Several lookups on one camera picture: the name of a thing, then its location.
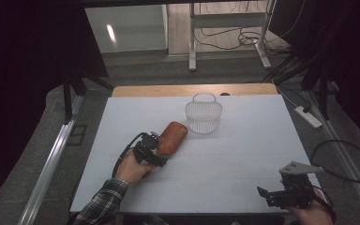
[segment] hand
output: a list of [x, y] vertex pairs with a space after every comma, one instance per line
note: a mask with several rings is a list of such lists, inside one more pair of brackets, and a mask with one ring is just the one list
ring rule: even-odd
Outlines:
[[[314, 188], [314, 192], [319, 198], [323, 199], [323, 195], [318, 189]], [[286, 209], [294, 214], [302, 225], [333, 225], [326, 209], [316, 201], [313, 201], [305, 209], [296, 207], [288, 207]]]
[[156, 168], [156, 166], [151, 164], [139, 164], [134, 157], [133, 150], [130, 149], [124, 156], [121, 164], [119, 164], [115, 178], [124, 180], [128, 184], [135, 183], [142, 179], [143, 175], [154, 170], [154, 168]]

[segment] power outlet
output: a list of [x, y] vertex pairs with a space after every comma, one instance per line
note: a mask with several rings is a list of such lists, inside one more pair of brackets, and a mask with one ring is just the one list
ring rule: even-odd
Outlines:
[[296, 109], [294, 109], [297, 114], [299, 114], [303, 119], [305, 119], [310, 125], [312, 125], [313, 128], [319, 128], [323, 124], [315, 118], [311, 113], [309, 112], [303, 112], [304, 108], [303, 106], [299, 106]]

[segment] plastic basket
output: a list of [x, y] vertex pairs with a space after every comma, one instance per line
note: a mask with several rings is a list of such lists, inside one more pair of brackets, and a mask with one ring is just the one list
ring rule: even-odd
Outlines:
[[[209, 95], [213, 101], [199, 101], [195, 97]], [[209, 92], [196, 94], [186, 105], [187, 126], [193, 132], [209, 134], [218, 128], [222, 106], [216, 101], [215, 95]]]

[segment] plaid shirt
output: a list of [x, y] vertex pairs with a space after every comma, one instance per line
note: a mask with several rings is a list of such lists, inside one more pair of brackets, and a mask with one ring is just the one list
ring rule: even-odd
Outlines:
[[[127, 182], [116, 178], [107, 180], [92, 201], [77, 216], [73, 225], [114, 224], [115, 215], [119, 211], [119, 205], [127, 190]], [[151, 216], [144, 225], [168, 224], [158, 216]]]

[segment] white tabletop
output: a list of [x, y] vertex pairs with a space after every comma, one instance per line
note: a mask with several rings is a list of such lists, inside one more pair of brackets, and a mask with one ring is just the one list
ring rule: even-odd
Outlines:
[[[81, 211], [111, 178], [127, 144], [141, 132], [162, 132], [171, 121], [187, 124], [192, 97], [112, 97], [108, 99], [95, 143], [71, 212]], [[280, 95], [217, 97], [223, 112], [209, 135], [192, 131], [163, 168], [132, 185], [123, 213], [276, 213], [256, 186], [283, 190], [278, 172], [292, 160], [309, 164]], [[309, 175], [318, 186], [315, 174]]]

